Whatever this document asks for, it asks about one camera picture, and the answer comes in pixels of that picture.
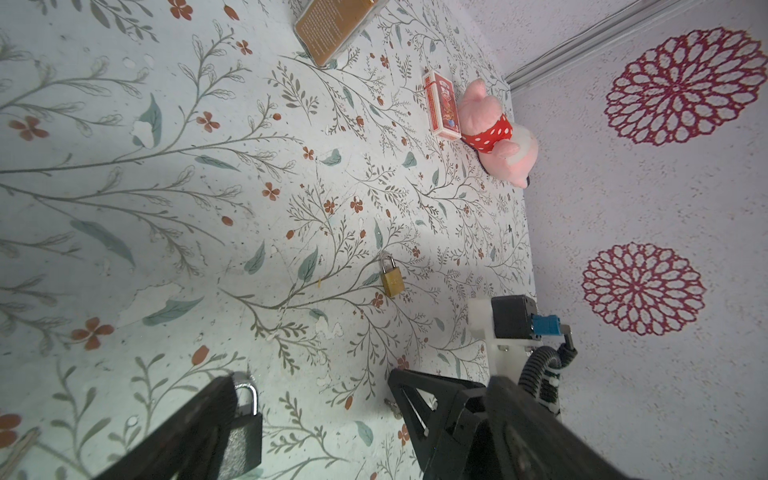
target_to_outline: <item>brown book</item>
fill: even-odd
[[[293,30],[318,67],[345,50],[388,0],[312,0]]]

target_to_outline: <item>floral wallpaper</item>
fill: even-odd
[[[493,65],[392,0],[330,68],[299,0],[32,0],[0,19],[0,467],[90,478],[251,372],[248,478],[419,478],[393,368],[484,379],[466,299],[535,294],[520,190],[429,133]],[[406,291],[383,294],[377,255]]]

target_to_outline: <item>red polka dot scarf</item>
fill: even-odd
[[[507,116],[502,117],[488,130],[476,135],[462,134],[462,140],[470,147],[484,154],[490,154],[496,142],[506,138],[512,138],[512,125]]]

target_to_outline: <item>stuffed pig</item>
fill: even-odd
[[[538,142],[529,129],[510,123],[502,103],[485,90],[482,78],[473,81],[458,105],[462,140],[478,151],[485,170],[520,188],[536,163]]]

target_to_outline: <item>red card box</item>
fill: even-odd
[[[462,137],[458,125],[458,108],[453,82],[434,70],[424,75],[424,90],[427,93],[429,126],[436,137],[456,141]]]

